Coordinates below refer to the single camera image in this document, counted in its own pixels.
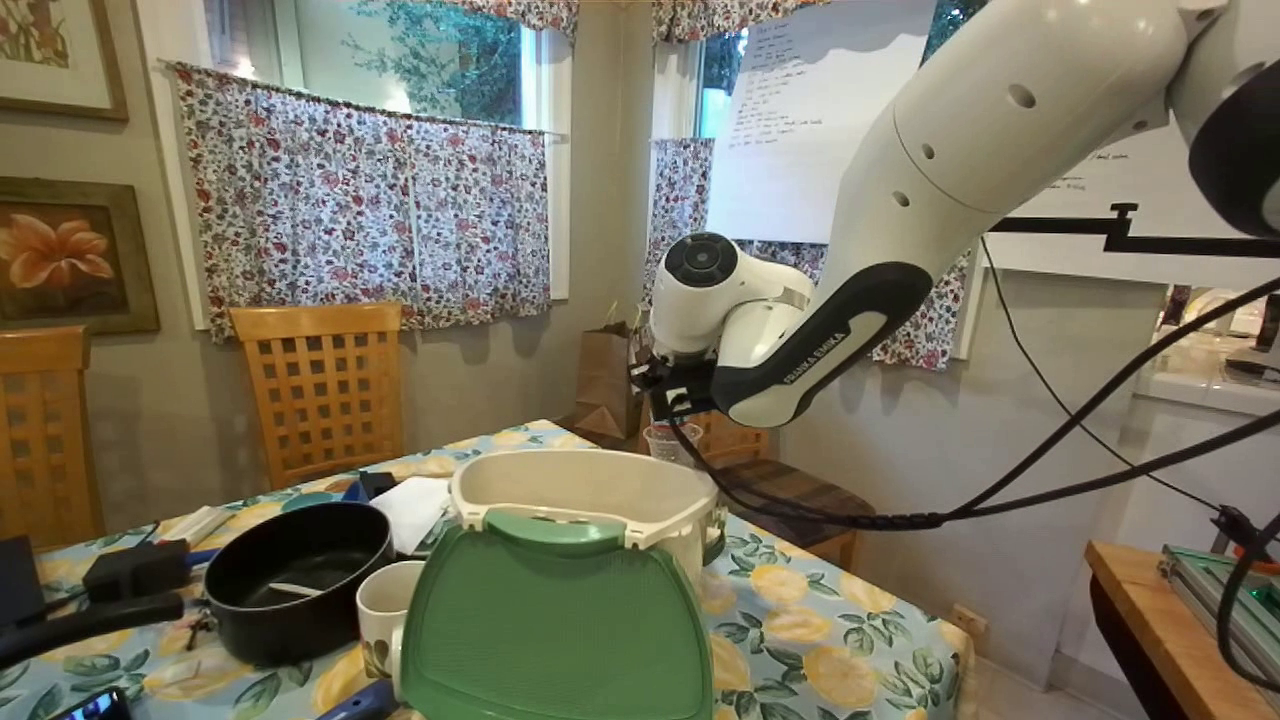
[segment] white cup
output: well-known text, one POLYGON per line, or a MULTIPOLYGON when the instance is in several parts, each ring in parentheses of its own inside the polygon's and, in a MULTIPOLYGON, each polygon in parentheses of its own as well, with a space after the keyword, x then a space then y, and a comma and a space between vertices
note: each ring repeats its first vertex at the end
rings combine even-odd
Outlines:
POLYGON ((389 666, 393 633, 403 622, 426 561, 383 562, 356 589, 360 641, 376 673, 389 666))

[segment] black handle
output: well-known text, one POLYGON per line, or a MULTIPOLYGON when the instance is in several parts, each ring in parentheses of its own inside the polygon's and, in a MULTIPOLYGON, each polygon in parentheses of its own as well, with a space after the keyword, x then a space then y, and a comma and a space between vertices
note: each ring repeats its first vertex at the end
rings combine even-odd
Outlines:
POLYGON ((0 634, 0 666, 52 651, 62 645, 78 645, 84 634, 106 634, 115 627, 161 622, 182 614, 184 614, 184 599, 177 592, 136 596, 125 602, 98 602, 78 614, 43 618, 43 622, 0 634))

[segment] floral tablecloth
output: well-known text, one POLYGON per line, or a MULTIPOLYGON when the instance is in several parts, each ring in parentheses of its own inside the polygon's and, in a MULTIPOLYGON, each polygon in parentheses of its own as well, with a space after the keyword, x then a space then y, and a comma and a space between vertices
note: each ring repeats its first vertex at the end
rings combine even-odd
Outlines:
MULTIPOLYGON (((582 436, 536 418, 496 436, 459 441, 379 467, 398 474, 448 474, 455 465, 504 449, 586 449, 582 436)), ((235 516, 202 549, 347 486, 347 474, 235 500, 235 516)), ((132 549, 156 527, 132 527, 39 556, 43 592, 78 596, 102 553, 132 549)), ((256 673, 235 662, 193 618, 149 622, 43 651, 0 666, 0 717, 43 720, 98 688, 125 688, 142 720, 205 717, 319 717, 364 688, 364 647, 314 662, 256 673)), ((715 720, 852 720, 852 717, 956 717, 964 634, 920 608, 727 516, 726 553, 710 562, 704 622, 715 662, 715 720)))

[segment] table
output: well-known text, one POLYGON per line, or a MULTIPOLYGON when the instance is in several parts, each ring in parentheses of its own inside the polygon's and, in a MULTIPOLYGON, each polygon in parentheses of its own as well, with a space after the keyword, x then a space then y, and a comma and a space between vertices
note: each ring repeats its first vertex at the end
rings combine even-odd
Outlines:
POLYGON ((1217 651, 1158 553, 1089 543, 1091 610, 1149 717, 1280 717, 1217 651))
MULTIPOLYGON (((426 454, 402 454, 398 474, 448 474, 464 458, 509 449, 591 449, 536 418, 496 436, 459 441, 426 454)), ((314 500, 345 492, 347 474, 235 500, 228 527, 202 549, 314 500)), ((39 556, 49 596, 78 592, 92 556, 132 549, 156 527, 132 527, 39 556)), ((715 717, 848 720, 848 717, 956 717, 967 681, 967 645, 956 627, 865 585, 742 516, 726 516, 726 553, 710 562, 704 622, 714 645, 715 717)), ((119 684, 142 720, 205 717, 316 717, 364 688, 364 647, 342 647, 314 662, 243 666, 217 634, 190 647, 190 618, 149 622, 43 651, 0 673, 0 717, 49 717, 92 688, 119 684)))

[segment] greenery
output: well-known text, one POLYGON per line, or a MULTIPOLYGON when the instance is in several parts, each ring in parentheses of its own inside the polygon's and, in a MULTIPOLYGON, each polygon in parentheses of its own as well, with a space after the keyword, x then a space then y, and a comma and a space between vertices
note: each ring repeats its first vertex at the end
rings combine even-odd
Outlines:
POLYGON ((383 20, 393 46, 347 37, 360 66, 403 82, 418 113, 519 125, 519 24, 448 9, 444 0, 351 0, 383 20))

